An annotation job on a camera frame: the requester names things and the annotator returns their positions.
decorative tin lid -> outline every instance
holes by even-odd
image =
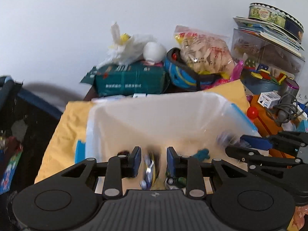
[[[265,8],[269,8],[269,9],[275,10],[276,12],[281,13],[281,14],[285,15],[286,17],[290,18],[299,27],[301,27],[301,29],[304,31],[303,25],[297,19],[295,19],[293,16],[291,16],[290,14],[288,14],[287,12],[284,12],[283,10],[281,10],[279,8],[276,8],[276,7],[273,7],[271,5],[264,4],[264,3],[251,3],[249,6],[261,6],[261,7],[265,7]]]

small toy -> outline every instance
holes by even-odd
[[[258,66],[258,68],[257,68],[257,70],[260,70],[260,69],[263,69],[263,70],[266,70],[266,71],[268,71],[269,70],[269,66],[267,66],[267,65],[264,65],[264,64],[259,64],[259,66]]]
[[[277,81],[279,84],[282,84],[282,82],[284,81],[284,79],[286,79],[287,76],[284,73],[280,73],[280,75],[277,78]]]
[[[263,69],[260,70],[260,75],[262,76],[263,79],[266,79],[266,80],[269,80],[269,81],[272,79],[269,72],[266,72]]]
[[[258,78],[258,79],[263,79],[262,75],[260,75],[259,73],[256,73],[256,72],[251,72],[251,75],[255,78]]]
[[[210,159],[209,150],[207,148],[198,150],[198,152],[194,154],[193,157],[197,158],[198,161],[201,162],[204,161],[205,159]]]
[[[247,58],[247,60],[245,61],[245,68],[256,69],[256,61],[252,58]]]
[[[184,177],[172,178],[171,176],[167,176],[165,180],[165,188],[168,190],[182,189],[185,187],[186,178]]]
[[[259,115],[259,111],[256,107],[251,106],[247,109],[247,116],[250,120],[257,118],[258,115]]]

snack package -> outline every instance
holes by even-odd
[[[300,230],[305,225],[305,215],[308,214],[308,205],[303,207],[295,207],[293,216],[293,226]]]
[[[244,62],[239,61],[238,64],[234,67],[233,72],[232,72],[229,79],[220,78],[220,79],[216,80],[212,85],[205,86],[203,89],[210,89],[210,88],[216,87],[218,85],[225,84],[225,83],[228,83],[228,82],[233,82],[235,80],[240,79],[243,67],[244,67]]]
[[[230,79],[236,66],[223,36],[177,26],[175,39],[181,46],[181,58],[198,74],[220,74]]]

white plastic bag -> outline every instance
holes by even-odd
[[[133,35],[128,40],[123,40],[117,23],[111,26],[111,34],[114,45],[110,47],[106,59],[100,66],[111,63],[129,65],[140,59],[143,48],[148,42],[156,41],[152,35]]]

metal bolt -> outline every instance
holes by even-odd
[[[204,192],[201,189],[193,189],[189,191],[189,195],[192,197],[202,197],[204,196]]]
[[[106,189],[104,193],[107,196],[117,196],[120,193],[120,191],[117,190],[116,188],[109,188]]]

